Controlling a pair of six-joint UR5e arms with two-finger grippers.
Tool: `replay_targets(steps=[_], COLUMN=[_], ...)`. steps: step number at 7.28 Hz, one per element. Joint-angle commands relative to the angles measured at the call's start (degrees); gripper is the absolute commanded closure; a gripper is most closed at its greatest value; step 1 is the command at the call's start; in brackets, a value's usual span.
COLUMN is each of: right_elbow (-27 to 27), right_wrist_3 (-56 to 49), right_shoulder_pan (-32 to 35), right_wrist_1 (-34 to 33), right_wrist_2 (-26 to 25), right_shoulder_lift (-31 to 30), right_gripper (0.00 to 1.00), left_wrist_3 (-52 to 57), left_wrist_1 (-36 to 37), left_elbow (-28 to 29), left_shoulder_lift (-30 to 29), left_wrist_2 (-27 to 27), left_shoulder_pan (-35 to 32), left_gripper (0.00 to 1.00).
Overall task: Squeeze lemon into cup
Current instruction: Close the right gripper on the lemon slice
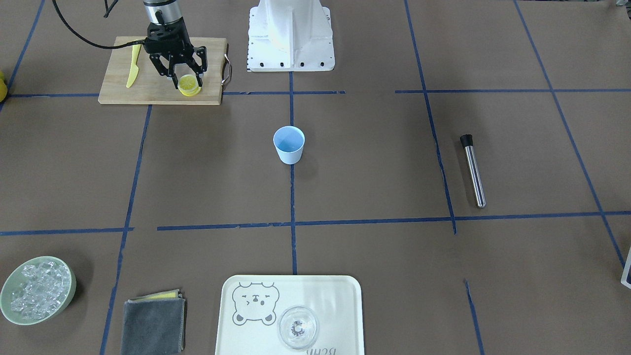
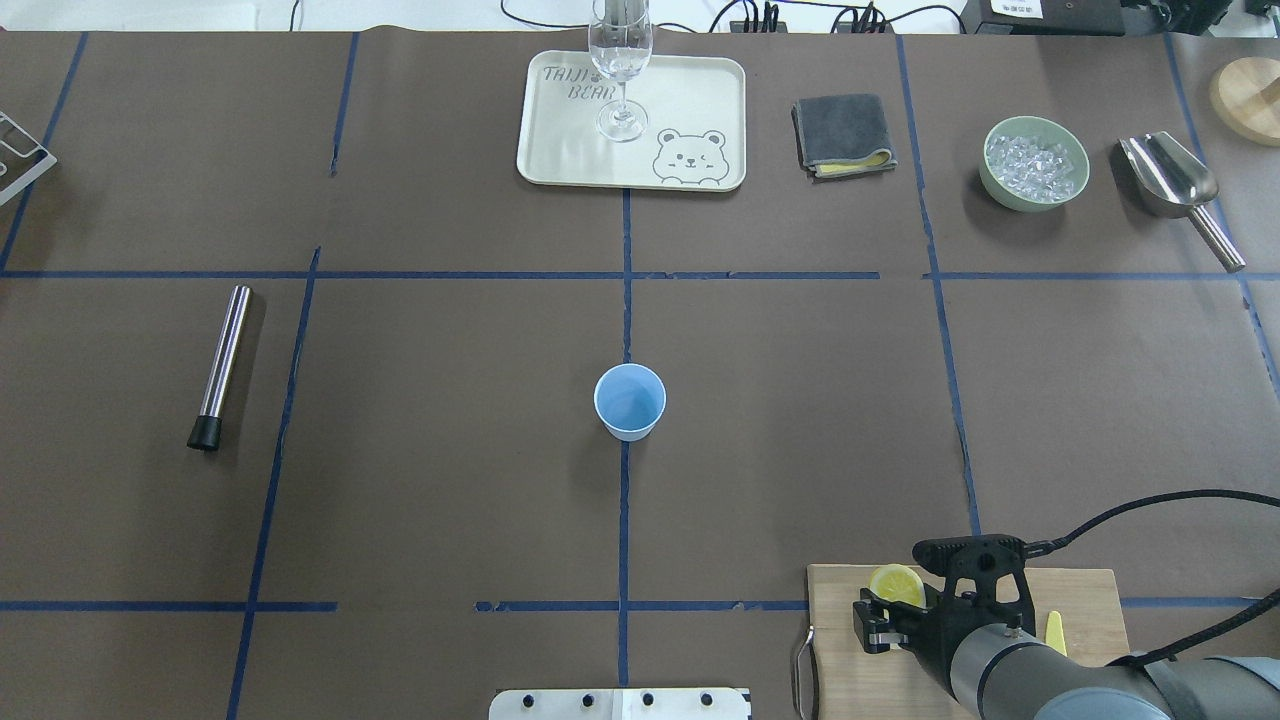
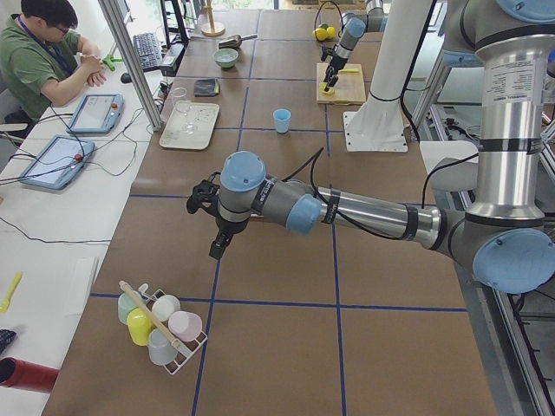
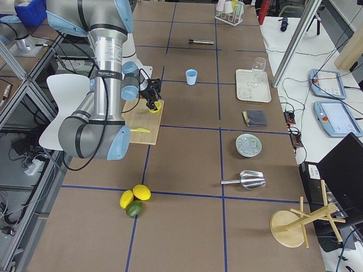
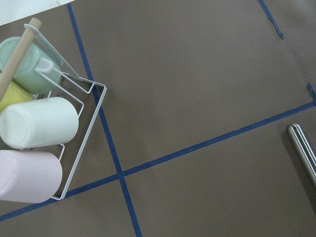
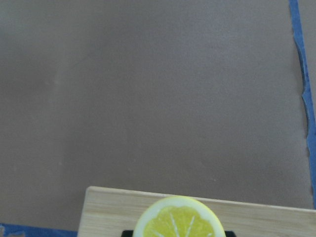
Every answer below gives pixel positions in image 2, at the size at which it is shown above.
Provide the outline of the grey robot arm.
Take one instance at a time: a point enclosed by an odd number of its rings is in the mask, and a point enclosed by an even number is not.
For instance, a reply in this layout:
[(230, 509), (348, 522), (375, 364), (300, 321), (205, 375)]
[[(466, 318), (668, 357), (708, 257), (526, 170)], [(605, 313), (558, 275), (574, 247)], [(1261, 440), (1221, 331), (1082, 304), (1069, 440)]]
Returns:
[(1036, 635), (1025, 561), (1004, 534), (924, 539), (911, 551), (943, 588), (914, 606), (868, 588), (852, 603), (867, 653), (899, 646), (978, 719), (1275, 719), (1277, 660), (1128, 655), (1088, 667)]

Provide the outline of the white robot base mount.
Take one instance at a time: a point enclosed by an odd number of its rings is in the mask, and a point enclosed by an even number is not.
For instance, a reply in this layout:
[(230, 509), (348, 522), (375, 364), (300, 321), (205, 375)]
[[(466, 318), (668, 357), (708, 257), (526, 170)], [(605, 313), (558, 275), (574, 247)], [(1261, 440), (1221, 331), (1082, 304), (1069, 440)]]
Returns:
[(489, 719), (751, 719), (745, 689), (649, 687), (502, 691)]

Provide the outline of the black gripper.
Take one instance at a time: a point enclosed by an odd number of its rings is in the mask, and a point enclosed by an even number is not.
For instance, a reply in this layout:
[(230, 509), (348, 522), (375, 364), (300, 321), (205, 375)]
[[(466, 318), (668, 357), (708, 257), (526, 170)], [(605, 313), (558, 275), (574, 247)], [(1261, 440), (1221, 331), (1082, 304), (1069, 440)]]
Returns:
[(852, 612), (864, 652), (883, 653), (893, 644), (900, 646), (915, 656), (925, 674), (951, 691), (955, 655), (974, 630), (1000, 624), (1036, 633), (1023, 539), (1014, 536), (923, 539), (913, 546), (911, 556), (922, 569), (941, 577), (943, 588), (928, 587), (923, 607), (859, 591)]

